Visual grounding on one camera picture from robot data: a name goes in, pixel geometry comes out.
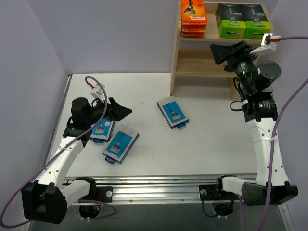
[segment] blue product package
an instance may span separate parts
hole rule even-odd
[[[107,146],[102,150],[102,153],[108,157],[105,160],[109,163],[112,160],[122,163],[138,136],[139,132],[121,124],[115,136],[111,138]]]
[[[171,129],[181,128],[189,122],[188,116],[174,96],[158,101],[157,106]]]
[[[109,141],[115,122],[108,119],[102,119],[100,123],[92,129],[91,138],[94,143],[103,143]]]

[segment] gray wall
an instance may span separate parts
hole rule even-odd
[[[178,0],[28,1],[70,74],[171,70]]]
[[[0,7],[0,209],[45,162],[67,75],[26,0]],[[23,217],[20,197],[6,224]]]
[[[272,14],[275,33],[282,36],[306,35],[307,0],[280,0]],[[266,57],[276,61],[282,68],[282,76],[274,83],[274,97],[278,108],[282,108],[289,97],[305,81],[307,75],[308,41],[291,40],[278,44],[277,51]],[[308,227],[308,86],[294,99],[285,111],[278,127],[282,160],[292,184],[299,188],[299,196],[288,207],[295,230]]]

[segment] green box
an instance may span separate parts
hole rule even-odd
[[[240,4],[218,4],[216,21],[220,38],[241,39],[246,30]]]
[[[261,5],[241,4],[244,20],[246,23],[245,39],[262,39],[264,33],[271,31],[268,19]]]

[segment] tabletop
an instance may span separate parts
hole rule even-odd
[[[230,110],[229,88],[177,86],[175,97],[190,118],[184,129],[170,129],[156,102],[169,96],[170,73],[74,74],[64,102],[51,153],[60,144],[71,116],[71,102],[93,97],[85,76],[104,84],[108,97],[131,108],[120,122],[140,134],[122,164],[106,162],[104,144],[89,141],[68,177],[183,176],[256,173],[253,142],[242,112]]]

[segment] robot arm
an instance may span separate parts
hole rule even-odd
[[[273,61],[265,61],[256,68],[253,61],[257,56],[275,51],[277,43],[271,40],[280,36],[265,34],[261,47],[253,49],[245,41],[232,46],[211,45],[216,64],[227,61],[224,70],[235,72],[240,82],[239,94],[245,122],[252,134],[257,159],[257,178],[255,181],[237,176],[225,176],[218,180],[219,191],[234,193],[242,197],[248,206],[264,205],[268,190],[270,145],[275,141],[272,166],[272,187],[269,204],[281,204],[298,195],[296,186],[289,183],[284,171],[277,133],[272,138],[278,118],[271,84],[281,75],[281,69]]]
[[[92,178],[78,177],[72,184],[62,189],[62,183],[77,155],[86,146],[92,131],[66,147],[76,137],[83,134],[96,123],[104,112],[103,91],[98,85],[92,88],[91,95],[96,98],[91,106],[86,98],[72,101],[72,117],[67,122],[57,155],[62,152],[33,182],[22,189],[24,215],[28,220],[37,220],[59,224],[66,215],[67,208],[80,198],[93,199],[96,195],[96,183]],[[125,108],[109,98],[104,118],[120,121],[132,110]]]

